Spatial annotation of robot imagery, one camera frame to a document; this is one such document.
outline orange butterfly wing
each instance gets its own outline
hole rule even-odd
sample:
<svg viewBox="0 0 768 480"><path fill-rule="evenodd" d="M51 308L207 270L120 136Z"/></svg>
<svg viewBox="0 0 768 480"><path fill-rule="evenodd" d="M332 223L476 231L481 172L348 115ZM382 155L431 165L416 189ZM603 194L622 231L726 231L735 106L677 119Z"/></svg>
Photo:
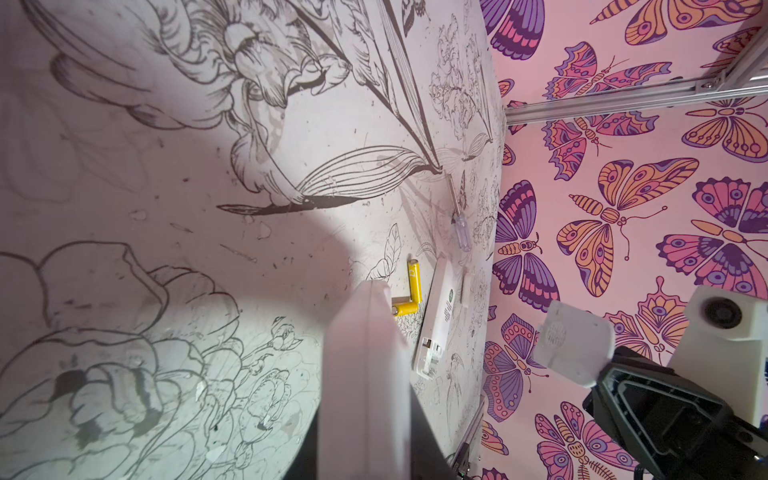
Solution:
<svg viewBox="0 0 768 480"><path fill-rule="evenodd" d="M595 228L602 224L599 220L576 220L562 227L558 232L558 247L566 255L571 255L578 244Z"/></svg>
<svg viewBox="0 0 768 480"><path fill-rule="evenodd" d="M614 238L607 223L587 238L576 255L581 282L592 296L605 293L614 271Z"/></svg>
<svg viewBox="0 0 768 480"><path fill-rule="evenodd" d="M635 14L624 32L629 45L645 45L667 36L661 4L662 0L650 0Z"/></svg>
<svg viewBox="0 0 768 480"><path fill-rule="evenodd" d="M678 30L696 27L715 27L742 22L757 15L763 0L720 0L702 6L700 0L669 0L672 26Z"/></svg>
<svg viewBox="0 0 768 480"><path fill-rule="evenodd" d="M723 139L726 152L742 160L762 162L768 157L768 140L750 122L738 117L728 117L731 129Z"/></svg>
<svg viewBox="0 0 768 480"><path fill-rule="evenodd" d="M707 148L721 141L728 132L728 117L718 117L705 121L685 132L682 141L691 147Z"/></svg>
<svg viewBox="0 0 768 480"><path fill-rule="evenodd" d="M634 167L632 160L616 160L608 162L600 170L598 175L598 188L600 193L611 206L616 205L616 197L619 193L619 187L627 179L630 170Z"/></svg>
<svg viewBox="0 0 768 480"><path fill-rule="evenodd" d="M637 168L621 189L617 210L626 210L653 200L682 184L699 167L695 158L671 158Z"/></svg>

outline metal bracket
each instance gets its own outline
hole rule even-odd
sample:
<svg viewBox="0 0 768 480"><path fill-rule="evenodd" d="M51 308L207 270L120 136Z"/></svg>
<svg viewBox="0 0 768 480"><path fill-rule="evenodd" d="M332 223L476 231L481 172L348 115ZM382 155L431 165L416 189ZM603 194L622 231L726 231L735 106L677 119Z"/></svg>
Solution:
<svg viewBox="0 0 768 480"><path fill-rule="evenodd" d="M507 125L768 94L768 26L716 77L669 81L506 108Z"/></svg>

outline purple butterfly wing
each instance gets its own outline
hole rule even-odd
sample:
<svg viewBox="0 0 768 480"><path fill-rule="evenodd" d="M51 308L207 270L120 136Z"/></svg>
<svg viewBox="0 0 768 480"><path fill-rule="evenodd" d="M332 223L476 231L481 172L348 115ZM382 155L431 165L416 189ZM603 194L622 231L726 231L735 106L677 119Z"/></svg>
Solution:
<svg viewBox="0 0 768 480"><path fill-rule="evenodd" d="M563 412L563 418L566 425L576 435L577 439L581 438L581 427L584 426L584 413L576 405L570 402L563 402L560 404L560 411Z"/></svg>
<svg viewBox="0 0 768 480"><path fill-rule="evenodd" d="M626 70L608 75L603 79L603 82L613 88L637 87L655 75L668 74L671 65L671 61L660 61L658 63L627 68Z"/></svg>
<svg viewBox="0 0 768 480"><path fill-rule="evenodd" d="M490 35L496 25L507 13L512 0L480 0L482 17L485 20L485 32Z"/></svg>
<svg viewBox="0 0 768 480"><path fill-rule="evenodd" d="M571 122L548 121L544 128L544 145L552 152L549 163L558 168L555 180L570 180L578 171L587 151L584 133Z"/></svg>
<svg viewBox="0 0 768 480"><path fill-rule="evenodd" d="M509 316L504 325L502 325L502 336L513 352L517 353L522 359L528 356L533 345L535 330L530 323L526 322L514 313Z"/></svg>
<svg viewBox="0 0 768 480"><path fill-rule="evenodd" d="M646 134L654 129L654 122L659 118L644 117L639 111L625 111L620 114L605 114L587 117L589 124L603 135L624 137L627 135Z"/></svg>
<svg viewBox="0 0 768 480"><path fill-rule="evenodd" d="M740 178L736 180L731 180L729 177L722 180L710 178L706 182L696 184L696 191L692 197L709 215L728 227L735 227L748 191L750 191L750 184Z"/></svg>
<svg viewBox="0 0 768 480"><path fill-rule="evenodd" d="M594 420L584 426L584 446L594 456L614 467L632 472L637 461L598 426Z"/></svg>
<svg viewBox="0 0 768 480"><path fill-rule="evenodd" d="M560 432L558 432L547 417L543 416L541 413L537 413L534 417L534 425L536 426L536 432L543 439L551 440L565 446L565 441L560 435Z"/></svg>
<svg viewBox="0 0 768 480"><path fill-rule="evenodd" d="M526 60L536 52L543 31L544 0L515 0L491 45L513 60Z"/></svg>
<svg viewBox="0 0 768 480"><path fill-rule="evenodd" d="M768 182L752 190L739 222L744 233L768 233Z"/></svg>
<svg viewBox="0 0 768 480"><path fill-rule="evenodd" d="M523 395L523 374L497 343L486 342L483 369L488 373L483 391L488 396L488 414L503 422L515 413Z"/></svg>
<svg viewBox="0 0 768 480"><path fill-rule="evenodd" d="M520 283L520 273L523 270L522 255L507 257L493 264L491 271L498 278L498 288L505 295L512 295Z"/></svg>
<svg viewBox="0 0 768 480"><path fill-rule="evenodd" d="M542 312L549 310L552 300L560 300L558 285L544 262L533 253L525 254L523 281L518 293L520 300Z"/></svg>
<svg viewBox="0 0 768 480"><path fill-rule="evenodd" d="M496 243L514 242L518 239L515 228L500 212L496 214Z"/></svg>
<svg viewBox="0 0 768 480"><path fill-rule="evenodd" d="M541 442L536 445L536 452L547 467L547 480L573 480L573 460L565 447L554 442Z"/></svg>
<svg viewBox="0 0 768 480"><path fill-rule="evenodd" d="M592 45L586 41L573 47L566 47L565 51L568 53L568 58L559 67L554 68L560 76L589 78L594 77L598 72L598 56L594 53Z"/></svg>
<svg viewBox="0 0 768 480"><path fill-rule="evenodd" d="M520 238L528 238L536 221L536 195L528 180L522 180L507 190L498 202L498 207L507 214Z"/></svg>
<svg viewBox="0 0 768 480"><path fill-rule="evenodd" d="M765 277L752 259L734 243L726 243L696 271L694 284L768 299Z"/></svg>
<svg viewBox="0 0 768 480"><path fill-rule="evenodd" d="M723 245L723 241L701 235L666 235L656 244L659 257L667 259L667 266L690 275L699 265Z"/></svg>

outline clear screwdriver handle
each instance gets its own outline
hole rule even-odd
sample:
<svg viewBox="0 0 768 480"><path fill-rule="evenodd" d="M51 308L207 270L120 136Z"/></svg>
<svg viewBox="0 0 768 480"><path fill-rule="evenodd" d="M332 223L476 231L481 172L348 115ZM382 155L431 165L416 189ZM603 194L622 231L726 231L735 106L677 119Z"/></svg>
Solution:
<svg viewBox="0 0 768 480"><path fill-rule="evenodd" d="M458 204L456 189L453 187L453 176L451 174L448 174L448 183L451 187L451 196L453 197L454 207L454 213L451 215L451 223L453 223L453 227L456 229L458 247L462 249L463 252L469 252L472 249L472 240L469 237L469 224L467 223L467 219L464 218L462 206Z"/></svg>

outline white device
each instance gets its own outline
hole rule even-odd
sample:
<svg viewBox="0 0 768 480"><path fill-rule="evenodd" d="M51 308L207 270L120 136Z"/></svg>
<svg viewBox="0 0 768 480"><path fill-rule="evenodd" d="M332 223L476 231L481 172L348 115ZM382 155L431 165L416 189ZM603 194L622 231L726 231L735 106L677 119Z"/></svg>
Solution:
<svg viewBox="0 0 768 480"><path fill-rule="evenodd" d="M768 301L700 286L685 307L685 316L690 323L668 366L725 400L735 416L759 426Z"/></svg>
<svg viewBox="0 0 768 480"><path fill-rule="evenodd" d="M615 338L612 323L552 300L533 360L578 385L592 387L614 356Z"/></svg>
<svg viewBox="0 0 768 480"><path fill-rule="evenodd" d="M422 334L419 337L419 349L413 362L416 373L426 379L435 378L435 367L448 343L455 296L453 267L448 259L440 257L435 266L435 276L432 279L427 310L424 313Z"/></svg>
<svg viewBox="0 0 768 480"><path fill-rule="evenodd" d="M317 478L411 478L409 348L389 285L362 282L325 334Z"/></svg>
<svg viewBox="0 0 768 480"><path fill-rule="evenodd" d="M768 301L699 286L685 307L689 325L667 365L760 426L765 390ZM581 386L594 386L611 362L610 322L553 301L533 359Z"/></svg>

